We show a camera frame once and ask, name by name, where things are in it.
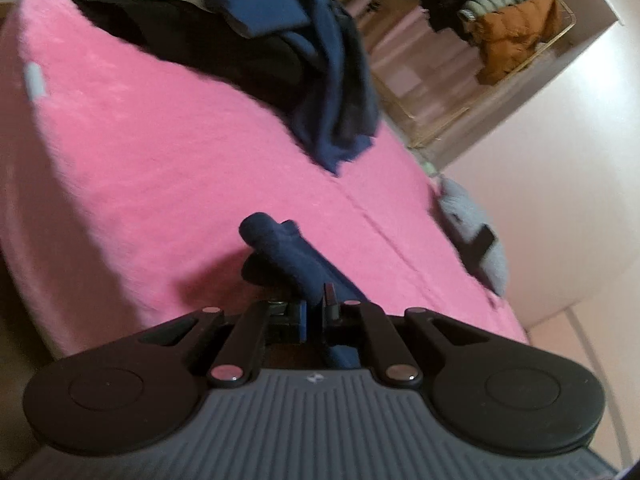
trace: pink fleece bedsheet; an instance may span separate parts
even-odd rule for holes
[[[32,62],[44,94],[30,102]],[[430,181],[386,125],[335,178],[263,104],[110,36],[70,0],[22,0],[0,70],[2,250],[60,353],[247,306],[260,290],[240,277],[238,225],[256,211],[298,222],[388,313],[420,305],[526,340],[463,269],[428,213]]]

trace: orange jacket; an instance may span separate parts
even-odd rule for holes
[[[562,25],[556,0],[527,0],[481,16],[472,29],[484,68],[481,84],[495,84],[535,53],[539,41],[549,41]]]

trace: black device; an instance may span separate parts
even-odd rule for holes
[[[362,368],[264,366],[270,345]],[[588,370],[424,308],[204,308],[55,362],[24,393],[44,446],[14,480],[588,480],[604,411]]]

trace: pink blanket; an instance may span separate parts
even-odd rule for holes
[[[31,107],[29,62],[45,91]],[[239,274],[238,225],[256,211],[296,220],[388,313],[420,305],[526,340],[463,269],[428,213],[430,182],[386,125],[335,178],[272,111],[110,36],[70,0],[22,0],[0,63],[0,116],[14,116],[0,125],[0,240],[62,353],[207,305],[241,310],[259,290]]]

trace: floor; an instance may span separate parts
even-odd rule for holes
[[[7,14],[11,10],[13,4],[9,2],[0,2],[0,28],[2,28],[2,24],[4,23],[4,19]]]
[[[31,376],[51,361],[11,277],[0,259],[0,472],[37,449],[22,414],[22,391]]]

